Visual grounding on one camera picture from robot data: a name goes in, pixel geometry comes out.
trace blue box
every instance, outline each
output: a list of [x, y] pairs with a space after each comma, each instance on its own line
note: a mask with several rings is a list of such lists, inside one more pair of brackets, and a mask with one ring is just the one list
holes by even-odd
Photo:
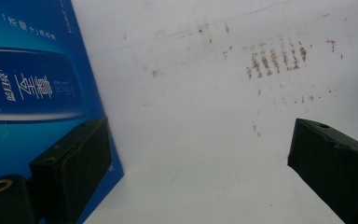
[[[104, 115], [70, 0], [0, 2], [0, 175], [28, 178], [33, 158]], [[111, 149], [113, 162], [78, 222], [123, 176]]]

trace brown smudge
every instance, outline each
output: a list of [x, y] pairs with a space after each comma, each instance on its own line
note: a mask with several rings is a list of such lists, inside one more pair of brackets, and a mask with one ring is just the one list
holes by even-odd
[[331, 51], [334, 53], [334, 50], [336, 49], [336, 41], [335, 40], [327, 40], [326, 42], [331, 44]]
[[262, 50], [261, 52], [261, 61], [264, 64], [264, 67], [267, 69], [267, 75], [271, 76], [271, 70], [269, 70], [269, 61], [266, 58], [266, 52], [264, 50]]
[[297, 60], [297, 57], [296, 57], [296, 52], [294, 49], [292, 49], [292, 53], [293, 53], [293, 59], [295, 60], [295, 67], [293, 69], [298, 69], [298, 60]]
[[253, 68], [258, 73], [258, 77], [262, 77], [263, 75], [261, 74], [261, 71], [260, 71], [260, 63], [257, 61], [257, 53], [253, 53], [252, 62], [253, 62]]
[[250, 67], [247, 67], [248, 71], [246, 72], [246, 74], [248, 75], [249, 77], [249, 80], [252, 79], [252, 70]]
[[300, 52], [301, 52], [302, 59], [305, 62], [307, 60], [307, 51], [303, 47], [301, 47]]
[[278, 64], [278, 56], [277, 56], [277, 54], [275, 53], [275, 50], [272, 49], [272, 50], [270, 51], [270, 53], [271, 53], [272, 63], [274, 64], [275, 68], [277, 69], [277, 72], [280, 73], [279, 64]]
[[283, 50], [282, 51], [282, 56], [283, 56], [283, 62], [286, 65], [287, 71], [292, 70], [292, 68], [290, 68], [289, 65], [288, 65], [289, 64], [289, 59], [287, 58], [287, 52]]

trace stain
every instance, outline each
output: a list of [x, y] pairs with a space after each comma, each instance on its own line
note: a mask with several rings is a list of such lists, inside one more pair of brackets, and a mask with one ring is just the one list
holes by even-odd
[[227, 51], [224, 51], [223, 55], [225, 55], [225, 61], [226, 61], [227, 60]]
[[257, 77], [263, 75], [271, 76], [273, 74], [280, 74], [282, 67], [285, 67], [286, 71], [292, 71], [299, 69], [305, 65], [307, 61], [307, 50], [303, 47], [301, 41], [292, 43], [289, 39], [287, 45], [281, 38], [281, 49], [277, 51], [275, 48], [265, 49], [266, 43], [253, 45], [249, 47], [252, 50], [252, 66], [247, 67], [247, 74], [250, 74], [250, 70], [255, 70], [258, 74]]
[[266, 52], [262, 50], [260, 53], [261, 53], [261, 61], [263, 62], [264, 67], [267, 69], [267, 75], [271, 76], [272, 73], [271, 70], [269, 70], [269, 61], [266, 58]]
[[280, 73], [279, 64], [278, 64], [278, 56], [277, 56], [277, 54], [275, 53], [275, 50], [272, 49], [272, 50], [270, 50], [269, 52], [270, 52], [270, 54], [271, 54], [272, 63], [274, 64], [274, 67], [277, 69], [277, 73]]
[[226, 24], [226, 32], [229, 33], [229, 27], [227, 24]]
[[328, 44], [331, 44], [331, 51], [334, 53], [334, 50], [336, 49], [336, 41], [335, 40], [327, 40]]
[[294, 49], [292, 49], [292, 53], [293, 53], [293, 59], [295, 60], [295, 67], [293, 67], [293, 69], [298, 69], [300, 67], [298, 67], [298, 60], [296, 57], [296, 51]]
[[153, 70], [152, 71], [152, 75], [154, 78], [158, 77], [158, 76], [161, 76], [163, 73], [160, 72], [159, 70]]
[[296, 57], [296, 50], [295, 50], [295, 46], [292, 44], [292, 41], [289, 39], [289, 43], [290, 46], [292, 47], [292, 55], [293, 55], [293, 60], [295, 61], [295, 66], [293, 67], [293, 69], [298, 69], [298, 60]]
[[286, 65], [287, 71], [292, 70], [292, 68], [289, 67], [289, 59], [287, 58], [287, 52], [285, 50], [282, 51], [282, 56], [283, 56], [283, 62], [284, 62], [284, 65]]
[[257, 61], [257, 53], [253, 53], [252, 55], [252, 63], [253, 63], [253, 68], [257, 71], [258, 73], [258, 77], [262, 77], [263, 75], [261, 74], [260, 71], [260, 63]]
[[250, 80], [250, 79], [252, 79], [252, 70], [251, 70], [251, 68], [250, 68], [250, 67], [247, 67], [246, 69], [247, 69], [247, 71], [246, 71], [246, 75], [248, 75], [249, 80]]
[[303, 59], [303, 62], [307, 60], [307, 51], [304, 49], [304, 47], [300, 48], [301, 57]]

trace chinese characters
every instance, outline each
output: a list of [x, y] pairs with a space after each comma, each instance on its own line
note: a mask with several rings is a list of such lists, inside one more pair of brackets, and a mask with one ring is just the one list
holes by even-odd
[[17, 77], [17, 75], [14, 77], [16, 78], [22, 100], [24, 100], [25, 94], [33, 95], [36, 99], [43, 99], [45, 96], [51, 98], [53, 91], [46, 76], [43, 78], [25, 77], [21, 73], [20, 77]]
[[43, 29], [39, 29], [39, 27], [33, 27], [31, 24], [29, 24], [26, 21], [17, 20], [16, 18], [13, 18], [6, 14], [2, 14], [2, 19], [3, 19], [3, 21], [7, 22], [7, 25], [9, 25], [11, 27], [22, 29], [22, 31], [29, 32], [34, 35], [39, 35], [39, 36], [42, 36], [44, 38], [48, 38], [51, 40], [57, 40], [57, 37], [55, 34], [49, 32], [49, 31], [43, 30]]
[[8, 101], [16, 102], [13, 90], [11, 89], [10, 81], [7, 78], [7, 74], [0, 70], [0, 81], [2, 82], [2, 88]]

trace white table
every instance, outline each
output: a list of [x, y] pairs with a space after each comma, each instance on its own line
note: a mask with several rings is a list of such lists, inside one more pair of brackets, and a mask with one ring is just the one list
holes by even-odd
[[358, 140], [358, 1], [73, 4], [125, 168], [87, 223], [342, 223], [287, 155]]

